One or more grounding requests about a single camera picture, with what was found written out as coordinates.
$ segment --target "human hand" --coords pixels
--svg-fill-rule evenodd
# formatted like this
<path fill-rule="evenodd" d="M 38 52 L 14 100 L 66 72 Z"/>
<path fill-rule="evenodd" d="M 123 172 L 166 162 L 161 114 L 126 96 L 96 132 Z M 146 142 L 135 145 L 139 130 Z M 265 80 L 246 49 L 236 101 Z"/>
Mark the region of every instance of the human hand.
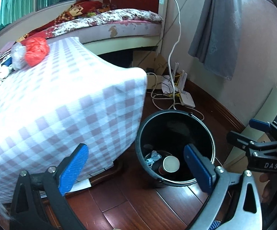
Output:
<path fill-rule="evenodd" d="M 270 174 L 270 173 L 264 173 L 260 175 L 260 182 L 267 182 L 273 179 L 274 175 L 276 174 Z M 270 199 L 270 192 L 271 192 L 271 183 L 268 182 L 264 188 L 262 197 L 262 202 L 268 202 Z"/>

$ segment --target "paper cup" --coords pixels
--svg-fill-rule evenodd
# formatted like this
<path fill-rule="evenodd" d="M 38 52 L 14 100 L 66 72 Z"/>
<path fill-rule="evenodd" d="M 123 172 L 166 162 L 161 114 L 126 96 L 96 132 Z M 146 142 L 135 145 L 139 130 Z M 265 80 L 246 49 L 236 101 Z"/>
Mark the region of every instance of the paper cup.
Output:
<path fill-rule="evenodd" d="M 167 156 L 164 158 L 162 165 L 159 167 L 159 173 L 166 175 L 167 173 L 174 173 L 180 168 L 179 159 L 175 156 Z"/>

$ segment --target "black trash can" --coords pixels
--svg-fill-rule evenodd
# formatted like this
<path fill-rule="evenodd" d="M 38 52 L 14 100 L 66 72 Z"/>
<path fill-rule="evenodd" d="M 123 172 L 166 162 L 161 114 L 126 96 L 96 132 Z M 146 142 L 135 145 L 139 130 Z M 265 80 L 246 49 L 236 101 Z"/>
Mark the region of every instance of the black trash can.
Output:
<path fill-rule="evenodd" d="M 191 113 L 179 110 L 163 110 L 150 115 L 138 130 L 135 140 L 137 157 L 144 170 L 157 182 L 169 186 L 188 186 L 196 183 L 196 179 L 183 158 L 184 147 L 192 143 L 203 156 L 215 161 L 215 142 L 205 124 Z M 145 160 L 151 156 L 152 150 L 162 158 L 150 168 Z M 160 175 L 159 166 L 166 156 L 173 155 L 180 161 L 180 168 L 175 173 Z"/>

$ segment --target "bolt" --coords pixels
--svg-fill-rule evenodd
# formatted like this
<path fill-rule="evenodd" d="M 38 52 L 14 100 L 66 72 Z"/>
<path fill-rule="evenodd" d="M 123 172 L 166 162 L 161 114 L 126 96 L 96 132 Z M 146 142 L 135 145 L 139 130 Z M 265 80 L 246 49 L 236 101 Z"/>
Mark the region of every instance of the bolt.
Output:
<path fill-rule="evenodd" d="M 21 171 L 20 176 L 26 176 L 26 175 L 27 175 L 27 171 L 26 170 Z"/>
<path fill-rule="evenodd" d="M 55 166 L 51 166 L 48 168 L 49 173 L 54 173 L 56 170 L 57 170 L 57 168 Z"/>
<path fill-rule="evenodd" d="M 245 171 L 244 171 L 244 174 L 245 174 L 246 176 L 248 176 L 248 177 L 252 176 L 252 173 L 251 173 L 250 170 L 245 170 Z"/>
<path fill-rule="evenodd" d="M 217 166 L 216 167 L 216 170 L 219 172 L 219 173 L 224 173 L 225 169 L 222 167 L 222 166 Z"/>

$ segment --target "wall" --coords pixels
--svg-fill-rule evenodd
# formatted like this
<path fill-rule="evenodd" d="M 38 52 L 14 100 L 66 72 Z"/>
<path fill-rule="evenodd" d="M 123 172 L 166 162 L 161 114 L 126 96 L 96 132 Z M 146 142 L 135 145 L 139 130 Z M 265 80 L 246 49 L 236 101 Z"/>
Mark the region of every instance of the wall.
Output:
<path fill-rule="evenodd" d="M 182 6 L 185 0 L 177 0 Z M 211 94 L 244 125 L 259 111 L 272 87 L 277 85 L 277 8 L 267 0 L 242 0 L 242 35 L 232 81 L 203 68 L 188 55 L 204 0 L 188 0 L 181 11 L 182 37 L 171 63 L 179 62 L 189 79 Z M 175 2 L 169 0 L 166 28 L 175 16 Z M 179 34 L 178 21 L 163 41 L 162 54 L 168 57 Z"/>
<path fill-rule="evenodd" d="M 68 9 L 73 2 L 65 2 L 59 5 L 51 6 L 36 12 L 27 19 L 20 21 L 18 24 L 4 32 L 0 36 L 0 49 L 8 42 L 15 41 L 31 30 L 38 28 L 49 21 L 57 18 L 64 10 Z"/>

